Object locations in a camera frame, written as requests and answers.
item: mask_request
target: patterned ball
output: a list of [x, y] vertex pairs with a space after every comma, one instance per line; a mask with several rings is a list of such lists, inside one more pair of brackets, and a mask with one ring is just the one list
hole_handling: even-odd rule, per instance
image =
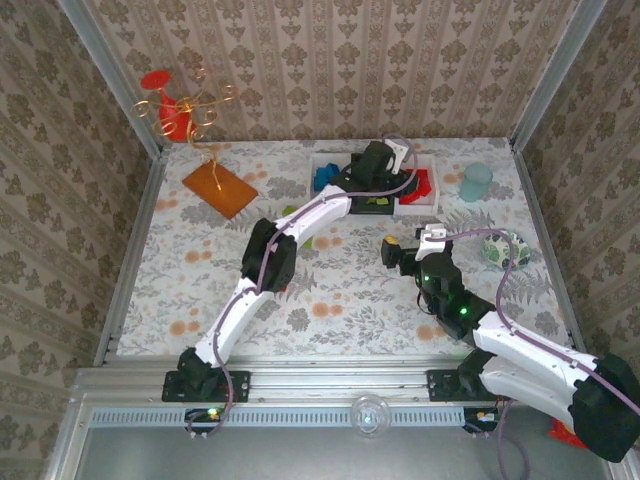
[[[531, 260], [529, 245], [517, 233], [506, 230], [505, 233], [513, 243], [513, 269], [524, 267]], [[488, 235], [482, 244], [482, 255], [489, 263], [506, 270], [509, 265], [509, 244], [500, 235]]]

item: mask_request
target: green object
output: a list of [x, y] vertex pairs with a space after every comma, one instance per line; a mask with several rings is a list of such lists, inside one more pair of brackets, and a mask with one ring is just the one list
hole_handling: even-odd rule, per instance
[[387, 197], [382, 198], [370, 198], [367, 200], [367, 205], [389, 205], [389, 199]]
[[[517, 233], [503, 230], [513, 244], [513, 269], [522, 268], [531, 261], [531, 248]], [[503, 270], [509, 265], [509, 244], [496, 233], [488, 235], [482, 244], [487, 261]]]
[[[290, 213], [295, 212], [297, 209], [298, 207], [287, 205], [286, 207], [284, 207], [284, 210], [282, 211], [282, 215], [286, 217]], [[313, 237], [309, 238], [309, 240], [307, 240], [302, 244], [302, 248], [311, 248], [312, 246], [313, 246]]]

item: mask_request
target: light blue cup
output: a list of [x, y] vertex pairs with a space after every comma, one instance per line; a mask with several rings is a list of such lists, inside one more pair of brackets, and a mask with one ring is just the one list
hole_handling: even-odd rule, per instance
[[489, 190], [493, 172], [482, 163], [473, 163], [464, 169], [460, 184], [460, 198], [465, 202], [477, 202]]

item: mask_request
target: white table surface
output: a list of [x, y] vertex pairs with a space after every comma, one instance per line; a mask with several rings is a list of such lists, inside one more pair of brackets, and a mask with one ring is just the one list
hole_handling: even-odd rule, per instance
[[[513, 274], [503, 305], [512, 318], [555, 342], [568, 334], [531, 214], [506, 139], [416, 139], [437, 164], [441, 188], [438, 219], [450, 231], [497, 227], [517, 232], [532, 261]], [[251, 229], [261, 217], [276, 219], [286, 206], [309, 199], [313, 152], [361, 152], [368, 140], [240, 142], [221, 145], [221, 163], [259, 192], [232, 220], [182, 185], [201, 164], [201, 153], [172, 147], [146, 239], [118, 355], [179, 355], [206, 332], [229, 299]], [[458, 197], [464, 168], [476, 161], [494, 172], [478, 202]], [[240, 337], [233, 356], [324, 358], [348, 356], [463, 357], [469, 347], [444, 335], [416, 306], [410, 277], [380, 261], [387, 234], [403, 247], [426, 217], [348, 216], [301, 249], [285, 293], [267, 302]], [[467, 288], [494, 301], [502, 271], [481, 254], [482, 238], [455, 242], [454, 261]]]

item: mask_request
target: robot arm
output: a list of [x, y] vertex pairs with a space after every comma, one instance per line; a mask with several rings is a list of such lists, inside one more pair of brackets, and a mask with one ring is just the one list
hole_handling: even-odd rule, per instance
[[[352, 154], [350, 165], [306, 205], [275, 222], [263, 218], [256, 223], [242, 257], [242, 278], [211, 329], [180, 355], [177, 371], [166, 374], [164, 401], [226, 398], [221, 364], [260, 306], [291, 281], [298, 246], [348, 213], [369, 211], [366, 197], [414, 191], [417, 178], [400, 169], [408, 151], [390, 140], [371, 142], [362, 154]], [[248, 378], [248, 372], [239, 374]]]
[[638, 404], [640, 384], [630, 367], [615, 355], [598, 359], [503, 321], [493, 304], [464, 287], [451, 258], [453, 243], [439, 241], [445, 237], [443, 225], [427, 225], [418, 249], [403, 250], [387, 237], [381, 254], [388, 268], [415, 277], [428, 312], [445, 332], [475, 348], [458, 368], [460, 383], [471, 396], [484, 388], [541, 410], [600, 457], [621, 461], [640, 435], [640, 417], [585, 370]]
[[[195, 353], [203, 362], [210, 363], [213, 368], [219, 367], [213, 354], [213, 337], [219, 331], [218, 354], [226, 363], [249, 320], [264, 302], [273, 298], [293, 277], [298, 245], [303, 245], [325, 226], [349, 213], [351, 199], [344, 194], [341, 188], [328, 185], [316, 198], [290, 215], [275, 222], [262, 219], [256, 224], [243, 257], [243, 277], [213, 326], [196, 344]], [[258, 293], [264, 249], [278, 230], [282, 233], [274, 243], [263, 276], [263, 289]]]

